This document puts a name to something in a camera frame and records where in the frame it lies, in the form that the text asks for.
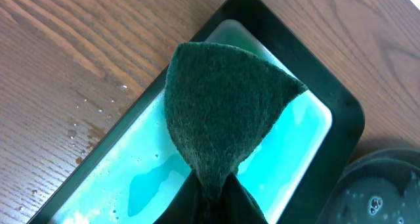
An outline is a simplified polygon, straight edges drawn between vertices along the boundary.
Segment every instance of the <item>dark green tray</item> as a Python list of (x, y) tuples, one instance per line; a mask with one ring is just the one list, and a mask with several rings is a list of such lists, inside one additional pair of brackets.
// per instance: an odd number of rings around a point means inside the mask
[[(238, 21), (255, 36), (293, 75), (303, 81), (313, 95), (331, 112), (330, 130), (278, 221), (278, 223), (315, 223), (362, 134), (364, 129), (362, 108), (260, 0), (227, 0), (191, 41), (205, 41), (222, 22), (229, 19)], [(166, 70), (147, 88), (30, 223), (47, 223), (51, 219), (162, 91), (165, 75)]]

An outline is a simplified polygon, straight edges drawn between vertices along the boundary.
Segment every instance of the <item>sponge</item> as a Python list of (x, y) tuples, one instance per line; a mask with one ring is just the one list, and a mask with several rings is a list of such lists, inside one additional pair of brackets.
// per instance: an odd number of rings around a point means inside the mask
[(167, 71), (164, 112), (176, 148), (207, 200), (307, 90), (258, 56), (217, 43), (181, 43)]

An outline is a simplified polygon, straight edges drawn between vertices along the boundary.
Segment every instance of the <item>water droplet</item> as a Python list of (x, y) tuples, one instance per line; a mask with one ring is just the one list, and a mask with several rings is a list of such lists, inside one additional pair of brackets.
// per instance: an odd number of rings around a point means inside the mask
[(378, 199), (377, 198), (374, 198), (372, 200), (371, 206), (372, 206), (372, 208), (375, 208), (375, 209), (377, 209), (379, 207), (379, 205), (378, 205)]
[(411, 172), (411, 179), (412, 180), (416, 180), (417, 179), (417, 175), (414, 173), (414, 171)]
[(76, 158), (76, 164), (80, 164), (81, 161), (83, 161), (83, 159), (81, 159), (81, 157)]
[(71, 139), (74, 139), (74, 138), (76, 137), (76, 135), (77, 135), (77, 131), (76, 131), (76, 130), (74, 130), (74, 129), (70, 129), (70, 130), (67, 132), (67, 137), (69, 137), (69, 138), (71, 138)]

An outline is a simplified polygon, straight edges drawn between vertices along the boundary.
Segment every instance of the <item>wood grain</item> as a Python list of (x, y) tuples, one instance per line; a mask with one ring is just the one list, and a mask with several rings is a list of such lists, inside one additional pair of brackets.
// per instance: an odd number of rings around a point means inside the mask
[[(25, 223), (224, 1), (0, 0), (0, 223)], [(263, 1), (362, 103), (355, 158), (420, 148), (410, 0)]]

